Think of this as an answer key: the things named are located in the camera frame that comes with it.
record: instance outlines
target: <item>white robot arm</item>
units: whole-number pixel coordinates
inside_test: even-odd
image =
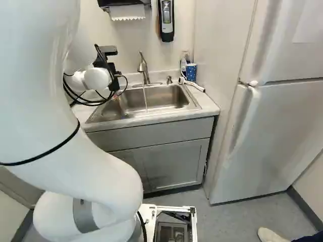
[[[46,239],[125,242],[142,203],[141,179],[88,139],[63,91],[63,72],[80,68],[85,72],[67,78],[76,90],[111,81],[90,66],[96,52],[77,31],[79,18],[80,0],[2,1],[0,162],[47,191],[34,211]]]

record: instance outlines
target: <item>gray cabinet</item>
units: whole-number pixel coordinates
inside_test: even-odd
[[[209,139],[113,152],[134,167],[144,191],[155,192],[201,184]]]
[[[201,184],[214,116],[87,133],[131,165],[144,192]]]
[[[123,150],[111,152],[110,154],[131,165],[141,177],[144,192],[147,193],[151,191],[147,174],[142,163],[142,154],[140,149]]]
[[[0,190],[27,208],[34,208],[43,194],[42,190],[19,179],[5,167],[0,167]]]

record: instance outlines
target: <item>gray band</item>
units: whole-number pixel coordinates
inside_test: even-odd
[[[73,217],[75,225],[81,233],[89,233],[99,229],[93,218],[91,202],[74,198]]]

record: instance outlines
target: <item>running water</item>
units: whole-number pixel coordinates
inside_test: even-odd
[[[146,112],[148,112],[147,99],[146,99],[146,92],[145,92],[145,84],[144,84],[144,80],[143,80],[143,79],[142,79],[142,91],[143,91],[143,97],[144,97],[144,99],[145,99]]]

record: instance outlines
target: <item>cabinet door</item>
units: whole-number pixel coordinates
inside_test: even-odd
[[[5,167],[0,167],[0,190],[27,208],[34,208],[43,194],[43,190],[19,179]]]
[[[201,184],[209,139],[138,149],[153,191]]]
[[[138,152],[138,149],[132,149],[111,152],[110,154],[132,166],[138,172],[141,177],[144,192],[147,193],[151,191],[151,188],[139,153],[140,152]]]

